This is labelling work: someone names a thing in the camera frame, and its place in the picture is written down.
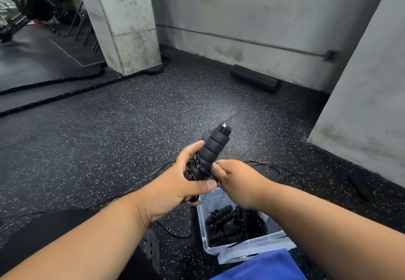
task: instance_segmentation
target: gray wall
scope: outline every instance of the gray wall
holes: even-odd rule
[[[331,92],[380,0],[152,0],[159,41]],[[316,56],[212,37],[170,25],[324,54],[343,52],[336,66]]]
[[[382,0],[309,141],[405,186],[405,0]]]

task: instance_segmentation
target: concrete pillar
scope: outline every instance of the concrete pillar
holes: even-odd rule
[[[161,63],[151,0],[83,0],[108,66],[123,75]]]

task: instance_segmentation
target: plastic storage bin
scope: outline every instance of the plastic storage bin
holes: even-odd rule
[[[205,218],[209,216],[210,212],[216,209],[222,209],[229,204],[235,208],[236,204],[228,197],[226,192],[219,187],[208,194],[201,195],[200,201],[201,204],[197,207],[197,213],[198,222],[200,224],[202,246],[206,253],[210,255],[218,255],[218,262],[220,264],[247,261],[254,257],[255,254],[281,248],[290,250],[296,247],[294,242],[286,236],[285,232],[277,225],[277,223],[271,217],[263,213],[261,213],[261,216],[266,222],[268,230],[266,236],[247,240],[231,248],[228,247],[232,244],[208,247]]]

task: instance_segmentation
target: blue cloth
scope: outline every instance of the blue cloth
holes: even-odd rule
[[[211,280],[306,280],[286,249],[263,253]]]

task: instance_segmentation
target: black foam handle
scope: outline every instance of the black foam handle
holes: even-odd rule
[[[229,135],[231,132],[230,126],[226,123],[221,123],[207,139],[208,144],[200,149],[197,160],[201,162],[201,166],[210,172],[211,165],[218,158],[218,155],[224,149],[225,145],[229,142]]]

